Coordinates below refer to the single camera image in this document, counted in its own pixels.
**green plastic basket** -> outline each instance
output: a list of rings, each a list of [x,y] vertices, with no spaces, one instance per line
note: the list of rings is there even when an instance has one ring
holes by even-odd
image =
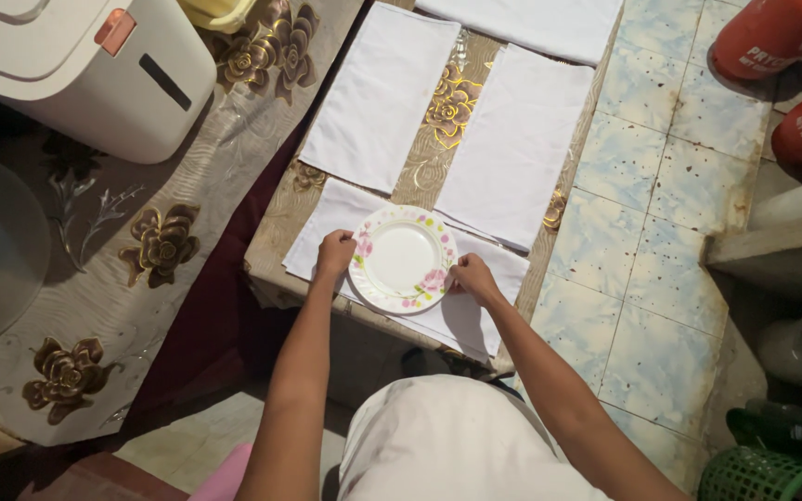
[[[737,447],[714,456],[701,474],[699,501],[790,501],[802,488],[802,459]]]

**folded white cloth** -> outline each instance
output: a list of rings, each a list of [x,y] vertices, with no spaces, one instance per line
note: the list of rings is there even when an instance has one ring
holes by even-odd
[[[392,193],[460,24],[373,4],[299,159]]]
[[[324,236],[337,229],[355,230],[364,218],[390,202],[336,179],[328,179],[315,212],[299,232],[284,258],[287,273],[305,280],[314,276],[317,247]],[[491,268],[497,286],[509,302],[514,302],[528,272],[529,261],[497,245],[467,233],[453,231],[460,254],[475,252]],[[355,294],[348,274],[342,277],[340,294],[366,305]],[[469,294],[448,294],[439,304],[416,315],[387,315],[432,339],[477,360],[496,356],[500,333],[494,321]]]
[[[590,66],[602,59],[622,3],[623,0],[416,0],[416,6],[427,13]]]
[[[529,251],[593,74],[512,44],[499,53],[435,210]]]

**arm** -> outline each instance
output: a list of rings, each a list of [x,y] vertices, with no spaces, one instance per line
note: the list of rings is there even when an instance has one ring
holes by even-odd
[[[543,425],[584,478],[617,501],[687,500],[599,404],[586,382],[518,314],[481,257],[451,267],[454,285],[469,291],[500,331]]]
[[[355,251],[352,232],[328,234],[305,304],[271,375],[262,423],[236,501],[320,499],[323,409],[330,376],[333,287]]]

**white plate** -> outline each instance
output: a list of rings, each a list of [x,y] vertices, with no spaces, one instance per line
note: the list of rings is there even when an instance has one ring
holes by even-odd
[[[355,231],[349,266],[360,296],[389,313],[423,311],[444,297],[457,261],[450,228],[412,205],[373,212]]]

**right hand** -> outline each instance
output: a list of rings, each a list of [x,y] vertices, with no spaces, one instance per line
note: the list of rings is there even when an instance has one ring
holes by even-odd
[[[487,308],[491,302],[506,301],[491,275],[491,268],[477,254],[470,252],[461,256],[458,264],[451,267],[450,273],[453,277],[451,291],[462,289],[469,292],[479,306]]]

